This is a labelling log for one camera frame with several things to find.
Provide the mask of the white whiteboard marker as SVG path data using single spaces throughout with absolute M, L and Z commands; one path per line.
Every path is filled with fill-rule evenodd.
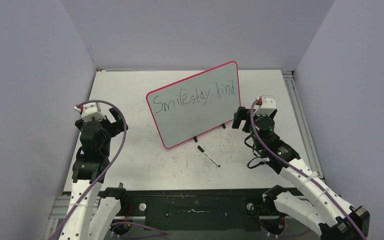
M 207 158 L 209 158 L 218 168 L 221 167 L 221 165 L 212 156 L 210 156 L 200 145 L 197 146 L 197 149 L 201 153 L 203 153 Z

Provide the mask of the pink framed whiteboard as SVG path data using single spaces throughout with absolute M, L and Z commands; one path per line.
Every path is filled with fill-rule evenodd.
M 238 63 L 172 82 L 145 99 L 163 147 L 171 149 L 233 120 L 241 106 Z

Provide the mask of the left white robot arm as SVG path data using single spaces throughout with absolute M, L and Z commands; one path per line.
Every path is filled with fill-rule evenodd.
M 112 107 L 109 112 L 114 122 L 102 114 L 97 103 L 80 107 L 81 119 L 75 123 L 80 130 L 80 147 L 72 166 L 67 214 L 58 231 L 61 240 L 102 240 L 114 216 L 124 215 L 129 210 L 129 201 L 123 198 L 126 190 L 122 186 L 106 188 L 103 203 L 95 207 L 111 165 L 111 139 L 128 129 L 117 108 Z

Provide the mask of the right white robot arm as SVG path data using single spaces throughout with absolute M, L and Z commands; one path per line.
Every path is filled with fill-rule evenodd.
M 301 200 L 275 185 L 262 194 L 262 209 L 296 219 L 322 240 L 367 239 L 370 213 L 331 190 L 298 152 L 275 133 L 276 113 L 274 109 L 269 114 L 260 114 L 258 110 L 240 106 L 233 115 L 232 128 L 238 129 L 244 123 L 242 131 L 253 142 L 249 147 L 261 160 L 258 165 L 269 166 L 305 197 Z

